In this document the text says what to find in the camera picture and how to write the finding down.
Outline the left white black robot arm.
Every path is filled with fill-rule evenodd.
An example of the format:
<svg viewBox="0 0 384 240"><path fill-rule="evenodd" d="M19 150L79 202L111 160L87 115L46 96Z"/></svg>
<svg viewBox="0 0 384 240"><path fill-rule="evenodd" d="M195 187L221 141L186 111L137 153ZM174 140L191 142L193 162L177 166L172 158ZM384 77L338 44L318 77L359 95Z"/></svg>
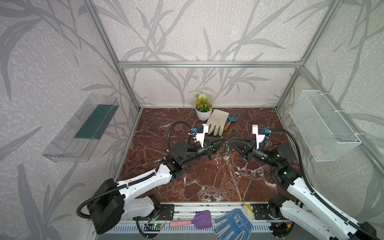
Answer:
<svg viewBox="0 0 384 240"><path fill-rule="evenodd" d="M104 181L86 203L96 233L108 232L121 219L148 217L157 212L159 202L141 195L178 179L186 172L186 164L204 156L211 158L225 143L225 138L206 138L195 146L179 142L153 170L124 181Z"/></svg>

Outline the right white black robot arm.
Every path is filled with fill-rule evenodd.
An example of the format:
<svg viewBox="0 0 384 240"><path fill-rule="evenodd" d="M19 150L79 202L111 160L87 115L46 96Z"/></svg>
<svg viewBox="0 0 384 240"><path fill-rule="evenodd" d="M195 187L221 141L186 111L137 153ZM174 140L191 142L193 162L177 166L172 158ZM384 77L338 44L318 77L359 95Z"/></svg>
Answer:
<svg viewBox="0 0 384 240"><path fill-rule="evenodd" d="M319 240L376 240L376 229L368 222L360 223L338 209L306 183L291 165L295 152L290 145L279 144L273 150L262 149L253 139L231 139L234 149L246 161L259 160L273 168L276 183L298 199L311 212L302 210L285 196L270 200L274 212L291 220Z"/></svg>

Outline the cream gardening glove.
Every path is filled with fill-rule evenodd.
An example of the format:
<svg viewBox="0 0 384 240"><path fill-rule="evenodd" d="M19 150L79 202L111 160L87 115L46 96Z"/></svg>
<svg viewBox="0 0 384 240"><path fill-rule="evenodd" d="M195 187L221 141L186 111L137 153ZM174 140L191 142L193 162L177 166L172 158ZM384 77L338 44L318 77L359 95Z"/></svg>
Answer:
<svg viewBox="0 0 384 240"><path fill-rule="evenodd" d="M213 113L207 121L207 125L209 126L208 135L213 134L214 136L221 137L223 135L228 116L228 112L218 109L213 110Z"/></svg>

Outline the white pot with plant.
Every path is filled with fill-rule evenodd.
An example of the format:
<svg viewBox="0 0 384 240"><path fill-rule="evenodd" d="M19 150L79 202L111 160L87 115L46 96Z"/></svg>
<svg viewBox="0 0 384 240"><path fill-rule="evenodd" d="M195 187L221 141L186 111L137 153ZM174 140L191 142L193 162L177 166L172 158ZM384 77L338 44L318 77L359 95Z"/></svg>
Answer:
<svg viewBox="0 0 384 240"><path fill-rule="evenodd" d="M195 110L199 120L207 121L212 114L213 105L210 102L211 96L205 93L195 95L196 103Z"/></svg>

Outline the blue dotted work glove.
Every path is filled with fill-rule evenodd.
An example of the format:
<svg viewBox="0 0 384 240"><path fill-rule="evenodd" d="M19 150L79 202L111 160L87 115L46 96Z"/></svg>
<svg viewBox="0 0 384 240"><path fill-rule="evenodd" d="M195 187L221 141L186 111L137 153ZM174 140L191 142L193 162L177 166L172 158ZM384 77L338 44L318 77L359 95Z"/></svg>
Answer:
<svg viewBox="0 0 384 240"><path fill-rule="evenodd" d="M248 240L252 232L254 212L248 205L214 219L217 240Z"/></svg>

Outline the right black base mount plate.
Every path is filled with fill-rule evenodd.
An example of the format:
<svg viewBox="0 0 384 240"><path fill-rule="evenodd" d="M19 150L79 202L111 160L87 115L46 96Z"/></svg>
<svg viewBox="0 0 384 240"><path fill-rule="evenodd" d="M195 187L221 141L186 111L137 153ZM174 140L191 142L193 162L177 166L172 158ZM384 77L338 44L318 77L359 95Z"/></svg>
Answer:
<svg viewBox="0 0 384 240"><path fill-rule="evenodd" d="M268 203L252 204L251 209L256 220L280 220L282 218L280 209L271 207Z"/></svg>

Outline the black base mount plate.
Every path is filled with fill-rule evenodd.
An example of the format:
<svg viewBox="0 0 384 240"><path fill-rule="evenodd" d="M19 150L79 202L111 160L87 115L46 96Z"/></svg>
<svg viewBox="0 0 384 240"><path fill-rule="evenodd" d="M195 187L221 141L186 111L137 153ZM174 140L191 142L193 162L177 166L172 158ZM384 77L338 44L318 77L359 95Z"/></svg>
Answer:
<svg viewBox="0 0 384 240"><path fill-rule="evenodd" d="M175 213L174 204L163 204L155 209L146 217L137 217L138 221L171 221Z"/></svg>
<svg viewBox="0 0 384 240"><path fill-rule="evenodd" d="M271 207L268 203L252 204L251 209L256 220L280 220L282 218L280 209Z"/></svg>

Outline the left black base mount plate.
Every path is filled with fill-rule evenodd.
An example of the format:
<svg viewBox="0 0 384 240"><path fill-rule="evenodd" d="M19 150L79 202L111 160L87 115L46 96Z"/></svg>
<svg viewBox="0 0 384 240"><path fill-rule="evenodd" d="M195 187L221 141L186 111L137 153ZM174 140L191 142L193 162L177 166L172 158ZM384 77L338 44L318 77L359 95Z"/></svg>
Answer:
<svg viewBox="0 0 384 240"><path fill-rule="evenodd" d="M171 221L175 213L174 204L163 204L155 209L146 217L137 217L138 221Z"/></svg>

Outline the aluminium frame rail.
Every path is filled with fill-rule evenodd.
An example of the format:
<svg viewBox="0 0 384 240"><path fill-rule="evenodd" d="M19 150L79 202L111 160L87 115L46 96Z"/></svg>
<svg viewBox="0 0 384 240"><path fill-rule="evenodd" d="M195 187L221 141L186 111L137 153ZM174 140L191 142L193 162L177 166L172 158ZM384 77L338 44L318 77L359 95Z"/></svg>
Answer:
<svg viewBox="0 0 384 240"><path fill-rule="evenodd" d="M119 67L125 68L299 68L302 63L295 61L122 61Z"/></svg>

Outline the clear plastic wall shelf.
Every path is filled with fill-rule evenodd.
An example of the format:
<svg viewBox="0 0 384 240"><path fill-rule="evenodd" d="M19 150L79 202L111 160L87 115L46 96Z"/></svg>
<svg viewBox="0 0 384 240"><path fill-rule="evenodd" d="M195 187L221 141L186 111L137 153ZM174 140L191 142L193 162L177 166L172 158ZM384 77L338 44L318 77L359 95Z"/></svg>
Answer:
<svg viewBox="0 0 384 240"><path fill-rule="evenodd" d="M86 163L120 104L117 97L89 94L42 155L54 163Z"/></svg>

